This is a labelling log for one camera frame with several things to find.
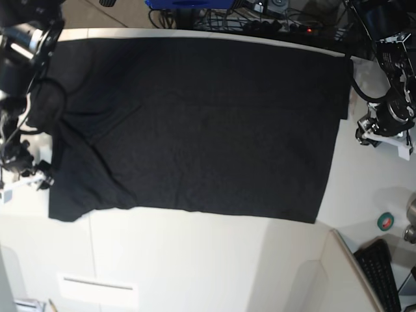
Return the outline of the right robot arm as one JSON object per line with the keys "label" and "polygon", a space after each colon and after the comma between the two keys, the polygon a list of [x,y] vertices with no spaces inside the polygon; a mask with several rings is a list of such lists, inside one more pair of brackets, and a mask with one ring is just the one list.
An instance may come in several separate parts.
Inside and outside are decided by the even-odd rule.
{"label": "right robot arm", "polygon": [[46,189],[53,183],[49,163],[36,164],[21,136],[31,110],[28,95],[46,82],[64,24],[62,1],[1,2],[1,171],[17,177],[1,183],[2,194],[19,184]]}

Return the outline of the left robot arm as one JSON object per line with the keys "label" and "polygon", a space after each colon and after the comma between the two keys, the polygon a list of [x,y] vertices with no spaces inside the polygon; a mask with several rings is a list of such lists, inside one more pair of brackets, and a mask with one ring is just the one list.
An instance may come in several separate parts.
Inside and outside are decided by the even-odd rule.
{"label": "left robot arm", "polygon": [[385,95],[370,97],[356,83],[353,66],[347,72],[356,94],[367,102],[367,113],[357,121],[356,140],[377,147],[386,142],[410,150],[415,126],[415,61],[411,59],[413,1],[345,1],[369,40],[377,64],[389,83]]}

